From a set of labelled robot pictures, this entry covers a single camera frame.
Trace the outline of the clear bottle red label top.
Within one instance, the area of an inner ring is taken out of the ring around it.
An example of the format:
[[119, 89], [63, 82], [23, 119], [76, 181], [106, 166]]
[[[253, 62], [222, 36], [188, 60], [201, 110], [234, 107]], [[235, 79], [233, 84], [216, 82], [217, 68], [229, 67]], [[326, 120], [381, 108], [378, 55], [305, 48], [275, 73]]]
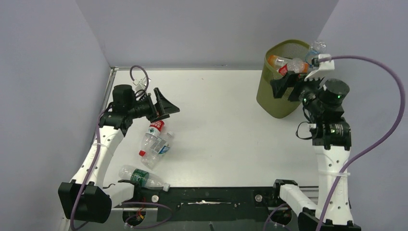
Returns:
[[278, 69], [278, 73], [282, 76], [286, 75], [289, 71], [295, 73], [306, 73], [308, 71], [309, 64], [305, 63], [303, 60], [299, 58], [294, 58], [290, 60], [287, 64], [283, 67]]

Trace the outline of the clear bottle red label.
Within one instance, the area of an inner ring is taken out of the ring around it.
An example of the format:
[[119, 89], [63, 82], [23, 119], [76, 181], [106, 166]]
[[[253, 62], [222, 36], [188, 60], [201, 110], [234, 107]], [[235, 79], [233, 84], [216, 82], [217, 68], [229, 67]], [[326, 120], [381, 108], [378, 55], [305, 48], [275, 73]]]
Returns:
[[152, 122], [148, 126], [140, 142], [139, 156], [146, 154], [147, 149], [157, 140], [164, 127], [165, 122], [163, 120]]
[[278, 73], [282, 76], [286, 75], [289, 71], [295, 73], [306, 73], [308, 71], [309, 64], [305, 63], [303, 60], [299, 58], [294, 58], [290, 60], [287, 64], [283, 67], [278, 69]]

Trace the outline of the orange drink bottle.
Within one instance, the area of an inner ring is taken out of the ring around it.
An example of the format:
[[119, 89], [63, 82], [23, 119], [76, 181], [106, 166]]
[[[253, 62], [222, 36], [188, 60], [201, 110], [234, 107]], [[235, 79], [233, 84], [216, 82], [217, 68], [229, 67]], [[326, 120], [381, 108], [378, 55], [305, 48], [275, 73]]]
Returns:
[[285, 66], [288, 62], [290, 62], [291, 59], [289, 58], [283, 58], [277, 55], [270, 55], [267, 58], [267, 62], [274, 68], [274, 69], [279, 69], [283, 66]]

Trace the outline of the crushed clear bottle white cap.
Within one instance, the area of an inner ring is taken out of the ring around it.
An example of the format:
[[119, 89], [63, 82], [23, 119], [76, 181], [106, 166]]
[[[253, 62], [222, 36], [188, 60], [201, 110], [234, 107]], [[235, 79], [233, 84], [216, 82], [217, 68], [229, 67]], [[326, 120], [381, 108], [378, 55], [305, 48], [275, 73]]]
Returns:
[[154, 169], [171, 148], [174, 137], [172, 131], [159, 135], [141, 157], [141, 163], [149, 169]]

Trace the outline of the clear bottle blue label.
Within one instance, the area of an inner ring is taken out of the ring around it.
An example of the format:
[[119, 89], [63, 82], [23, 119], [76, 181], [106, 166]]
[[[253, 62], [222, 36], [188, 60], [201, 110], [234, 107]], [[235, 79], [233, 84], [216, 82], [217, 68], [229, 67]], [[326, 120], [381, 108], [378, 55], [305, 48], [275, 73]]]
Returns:
[[323, 40], [313, 41], [308, 49], [308, 52], [304, 58], [304, 61], [312, 67], [312, 59], [317, 57], [319, 54], [325, 53], [327, 45]]

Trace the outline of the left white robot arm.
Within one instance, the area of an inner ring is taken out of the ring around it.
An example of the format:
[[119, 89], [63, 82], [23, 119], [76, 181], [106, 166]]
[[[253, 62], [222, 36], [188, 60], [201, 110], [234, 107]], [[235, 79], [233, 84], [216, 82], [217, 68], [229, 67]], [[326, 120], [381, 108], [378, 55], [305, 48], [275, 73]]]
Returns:
[[158, 88], [153, 91], [155, 103], [150, 94], [137, 100], [130, 85], [113, 88], [113, 99], [98, 118], [96, 137], [83, 164], [69, 182], [59, 186], [58, 195], [67, 219], [104, 223], [112, 208], [133, 198], [135, 187], [131, 184], [119, 183], [104, 190], [103, 183], [114, 153], [134, 119], [145, 117], [156, 122], [180, 111]]

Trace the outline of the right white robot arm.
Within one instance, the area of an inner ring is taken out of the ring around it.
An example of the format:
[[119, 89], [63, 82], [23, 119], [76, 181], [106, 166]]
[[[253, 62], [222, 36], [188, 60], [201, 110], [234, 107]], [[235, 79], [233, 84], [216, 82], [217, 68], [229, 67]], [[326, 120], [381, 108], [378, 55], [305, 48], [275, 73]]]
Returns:
[[348, 172], [344, 169], [351, 150], [351, 128], [343, 117], [342, 102], [349, 86], [338, 79], [308, 78], [288, 72], [270, 82], [274, 98], [292, 89], [289, 101], [300, 102], [311, 133], [319, 172], [318, 202], [308, 199], [290, 180], [277, 180], [270, 198], [287, 204], [297, 216], [301, 231], [358, 231], [348, 197]]

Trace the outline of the green mesh waste bin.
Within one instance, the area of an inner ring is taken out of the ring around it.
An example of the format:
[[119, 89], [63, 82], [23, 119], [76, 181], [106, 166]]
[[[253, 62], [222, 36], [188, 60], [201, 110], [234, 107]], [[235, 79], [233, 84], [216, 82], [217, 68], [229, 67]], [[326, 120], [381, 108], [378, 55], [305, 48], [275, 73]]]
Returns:
[[299, 101], [288, 100], [293, 88], [288, 88], [282, 98], [275, 99], [270, 82], [282, 78], [278, 69], [269, 64], [268, 58], [276, 55], [282, 58], [303, 59], [308, 52], [309, 44], [296, 39], [285, 40], [270, 48], [264, 56], [264, 65], [257, 90], [256, 100], [258, 104], [272, 117], [284, 118], [295, 111], [300, 105]]

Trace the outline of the clear bottle dark green label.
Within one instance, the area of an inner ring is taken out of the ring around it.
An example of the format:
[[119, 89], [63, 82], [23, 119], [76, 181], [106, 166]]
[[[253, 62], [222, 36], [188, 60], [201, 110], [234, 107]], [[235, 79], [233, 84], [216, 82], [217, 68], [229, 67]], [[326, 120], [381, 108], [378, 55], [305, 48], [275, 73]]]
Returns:
[[122, 180], [137, 182], [141, 187], [147, 189], [160, 189], [167, 192], [170, 188], [170, 184], [164, 182], [157, 175], [130, 165], [121, 166], [118, 176]]

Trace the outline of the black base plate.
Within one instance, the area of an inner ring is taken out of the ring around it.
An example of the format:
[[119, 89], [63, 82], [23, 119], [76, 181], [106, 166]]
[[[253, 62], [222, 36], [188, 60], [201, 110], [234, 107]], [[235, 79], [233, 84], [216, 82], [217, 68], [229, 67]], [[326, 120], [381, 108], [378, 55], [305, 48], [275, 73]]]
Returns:
[[121, 212], [133, 228], [206, 222], [258, 228], [268, 218], [282, 226], [295, 217], [273, 187], [174, 187], [167, 192], [138, 188], [113, 211]]

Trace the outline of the aluminium frame rail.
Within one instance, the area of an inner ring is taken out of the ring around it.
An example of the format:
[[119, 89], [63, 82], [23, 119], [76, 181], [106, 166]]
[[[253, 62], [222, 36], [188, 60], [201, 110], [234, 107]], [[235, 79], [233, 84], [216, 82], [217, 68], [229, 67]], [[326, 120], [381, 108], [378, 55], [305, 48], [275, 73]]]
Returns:
[[[108, 188], [110, 188], [110, 187], [113, 187], [113, 186], [115, 186], [115, 185], [118, 185], [119, 183], [129, 183], [129, 184], [131, 184], [132, 186], [134, 186], [135, 187], [135, 190], [134, 190], [134, 193], [136, 192], [136, 190], [138, 189], [138, 188], [141, 188], [141, 189], [147, 189], [147, 188], [143, 188], [143, 187], [141, 187], [137, 182], [131, 182], [131, 181], [129, 181], [129, 180], [120, 180], [120, 181], [118, 181], [117, 183], [114, 183], [114, 184], [111, 184], [111, 185], [109, 185], [109, 186], [107, 186], [107, 187], [103, 187], [103, 189], [104, 190], [106, 190], [106, 189], [108, 189]], [[310, 199], [312, 202], [314, 202], [314, 203], [316, 203], [316, 201], [318, 200], [318, 195], [319, 195], [319, 189], [316, 187], [316, 186], [299, 186], [299, 185], [297, 185], [299, 188], [300, 188], [300, 190], [301, 190], [301, 192], [308, 198], [308, 199]], [[69, 219], [67, 219], [66, 217], [65, 217], [65, 221], [64, 222], [62, 222], [61, 223], [61, 230], [63, 230], [63, 231], [69, 231], [69, 230], [71, 230], [71, 220], [69, 220]]]

